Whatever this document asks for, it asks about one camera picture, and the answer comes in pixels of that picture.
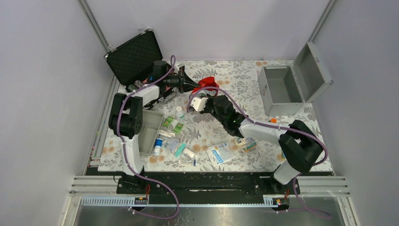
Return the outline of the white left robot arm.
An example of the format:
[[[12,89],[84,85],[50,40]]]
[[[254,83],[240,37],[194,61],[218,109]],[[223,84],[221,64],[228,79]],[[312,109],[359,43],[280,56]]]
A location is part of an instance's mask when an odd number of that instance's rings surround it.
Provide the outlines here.
[[[142,87],[129,94],[114,95],[108,126],[121,139],[123,172],[133,176],[128,181],[128,188],[132,192],[139,194],[146,187],[145,179],[136,176],[144,168],[139,150],[144,106],[157,101],[168,90],[177,89],[179,93],[185,93],[198,87],[199,84],[186,74],[184,65],[175,66],[158,60],[153,63],[152,72]]]

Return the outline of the white pill bottle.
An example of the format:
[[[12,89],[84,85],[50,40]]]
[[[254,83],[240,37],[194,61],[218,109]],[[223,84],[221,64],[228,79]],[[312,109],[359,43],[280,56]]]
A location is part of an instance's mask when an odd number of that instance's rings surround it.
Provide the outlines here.
[[[175,115],[176,115],[176,120],[178,122],[182,123],[184,121],[185,114],[184,114],[184,110],[183,110],[183,108],[181,106],[177,106],[176,107]]]

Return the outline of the teal strip packet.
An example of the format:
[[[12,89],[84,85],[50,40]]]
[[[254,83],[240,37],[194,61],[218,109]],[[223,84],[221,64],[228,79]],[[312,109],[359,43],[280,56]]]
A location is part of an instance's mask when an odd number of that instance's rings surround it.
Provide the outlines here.
[[[175,151],[175,153],[174,153],[174,156],[175,156],[175,157],[178,157],[178,156],[184,151],[185,147],[186,147],[186,143],[181,143],[181,144],[178,146],[178,148],[176,149],[176,151]]]

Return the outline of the floral table mat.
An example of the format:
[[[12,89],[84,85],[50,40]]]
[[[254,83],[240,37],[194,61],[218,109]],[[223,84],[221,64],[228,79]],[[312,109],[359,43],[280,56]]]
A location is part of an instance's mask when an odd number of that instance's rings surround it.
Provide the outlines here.
[[[317,116],[312,104],[304,104],[302,108],[291,116],[266,116],[263,108],[257,76],[260,69],[267,65],[287,65],[290,61],[180,61],[185,66],[188,76],[199,81],[212,76],[223,90],[233,97],[253,120],[268,121],[276,118],[278,123],[292,123],[298,119],[306,123],[312,132],[322,141],[323,136],[319,128]],[[176,107],[186,110],[189,93],[172,94],[172,99],[155,105],[152,110],[175,117]],[[178,139],[194,151],[196,165],[183,163],[174,157],[170,151],[161,150],[159,155],[143,156],[141,160],[144,170],[149,171],[260,171],[273,172],[285,159],[281,149],[274,144],[256,140],[256,150],[243,153],[241,147],[234,143],[234,137],[228,135],[222,125],[210,114],[185,113],[183,128]],[[103,151],[99,161],[98,172],[123,171],[125,166],[121,139],[108,129],[104,140]],[[220,166],[214,166],[206,150],[213,145],[228,143],[234,157]]]

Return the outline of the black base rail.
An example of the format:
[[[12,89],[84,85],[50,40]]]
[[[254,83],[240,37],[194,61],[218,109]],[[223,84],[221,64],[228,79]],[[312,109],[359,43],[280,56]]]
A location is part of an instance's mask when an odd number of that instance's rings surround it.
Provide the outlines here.
[[[123,173],[117,194],[142,194],[150,204],[263,204],[263,197],[300,193],[298,182],[279,186],[269,172]]]

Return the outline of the green sachet lower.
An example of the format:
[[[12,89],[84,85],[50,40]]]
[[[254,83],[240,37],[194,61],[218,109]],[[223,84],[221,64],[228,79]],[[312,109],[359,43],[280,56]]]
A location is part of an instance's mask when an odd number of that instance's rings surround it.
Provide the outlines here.
[[[183,123],[177,122],[177,123],[175,123],[175,124],[173,125],[173,130],[172,130],[172,132],[173,132],[174,134],[176,134],[176,135],[179,135],[180,132],[181,132],[181,130],[183,129],[183,127],[184,127],[184,124],[183,124]]]

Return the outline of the white bandage roll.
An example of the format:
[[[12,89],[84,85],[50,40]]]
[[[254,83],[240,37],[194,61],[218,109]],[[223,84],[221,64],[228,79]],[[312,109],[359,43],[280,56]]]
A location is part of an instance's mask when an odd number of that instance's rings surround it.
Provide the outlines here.
[[[190,159],[194,159],[196,156],[196,153],[187,147],[184,148],[183,154]]]

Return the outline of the green sachet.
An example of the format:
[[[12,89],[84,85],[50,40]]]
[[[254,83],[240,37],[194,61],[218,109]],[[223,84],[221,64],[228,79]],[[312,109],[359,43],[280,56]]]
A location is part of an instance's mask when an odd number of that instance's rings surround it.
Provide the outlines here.
[[[172,132],[173,132],[174,134],[176,134],[176,135],[179,135],[180,132],[181,132],[181,130],[183,129],[183,127],[184,127],[184,124],[183,124],[183,123],[177,122],[177,123],[175,123],[175,124],[173,125],[173,130],[172,130]]]
[[[162,123],[162,127],[169,128],[173,122],[174,118],[172,116],[168,116]]]

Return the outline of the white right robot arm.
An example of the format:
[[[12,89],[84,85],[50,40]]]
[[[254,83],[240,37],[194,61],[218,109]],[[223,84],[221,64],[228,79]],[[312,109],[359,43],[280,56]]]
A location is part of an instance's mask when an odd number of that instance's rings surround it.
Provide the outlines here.
[[[286,160],[272,174],[270,188],[276,194],[288,189],[288,183],[301,173],[309,172],[321,153],[323,143],[300,120],[290,124],[255,121],[242,110],[234,108],[227,96],[191,96],[188,107],[215,117],[227,133],[234,137],[253,138],[278,145]]]

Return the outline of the bandage roll packet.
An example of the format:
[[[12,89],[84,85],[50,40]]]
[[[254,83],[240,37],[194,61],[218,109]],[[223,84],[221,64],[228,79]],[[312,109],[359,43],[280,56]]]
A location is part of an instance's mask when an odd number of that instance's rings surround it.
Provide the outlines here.
[[[257,143],[253,138],[240,138],[237,137],[234,139],[234,143],[238,146],[243,153],[254,153],[257,149]]]

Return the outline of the grey metal box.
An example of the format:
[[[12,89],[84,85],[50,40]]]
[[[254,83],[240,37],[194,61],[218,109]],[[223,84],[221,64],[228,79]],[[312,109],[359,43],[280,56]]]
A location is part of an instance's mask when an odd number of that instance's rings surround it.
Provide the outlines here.
[[[268,116],[296,114],[332,84],[333,79],[313,42],[307,42],[292,63],[264,66],[258,74],[260,94]]]

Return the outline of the grey plastic tray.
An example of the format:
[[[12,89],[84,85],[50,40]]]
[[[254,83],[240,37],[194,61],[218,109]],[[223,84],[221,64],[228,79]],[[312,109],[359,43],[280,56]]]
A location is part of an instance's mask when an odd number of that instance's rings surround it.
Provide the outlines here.
[[[143,110],[143,126],[138,135],[139,153],[150,156],[164,120],[164,113]]]

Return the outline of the red first aid pouch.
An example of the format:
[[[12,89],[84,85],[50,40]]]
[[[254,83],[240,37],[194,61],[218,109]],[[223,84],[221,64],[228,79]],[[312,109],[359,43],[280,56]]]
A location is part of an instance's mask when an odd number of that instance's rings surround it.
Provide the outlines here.
[[[206,77],[198,82],[199,87],[194,88],[193,91],[191,92],[191,95],[197,92],[200,88],[204,87],[219,87],[219,85],[216,83],[215,78],[213,76]],[[199,92],[199,95],[206,95],[206,96],[211,96],[215,97],[218,95],[218,90],[216,89],[204,89]]]

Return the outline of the green sachet upper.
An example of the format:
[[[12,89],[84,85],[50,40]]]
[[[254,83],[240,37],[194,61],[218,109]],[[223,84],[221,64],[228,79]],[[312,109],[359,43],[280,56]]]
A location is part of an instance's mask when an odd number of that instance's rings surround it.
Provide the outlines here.
[[[174,118],[172,116],[168,116],[162,123],[162,127],[169,128],[173,122]]]

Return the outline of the clear syringe packet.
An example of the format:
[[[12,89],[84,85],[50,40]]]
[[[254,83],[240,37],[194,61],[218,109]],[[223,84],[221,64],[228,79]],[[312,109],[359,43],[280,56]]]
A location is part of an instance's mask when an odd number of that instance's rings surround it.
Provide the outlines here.
[[[181,166],[196,166],[196,159],[179,159],[178,164]]]

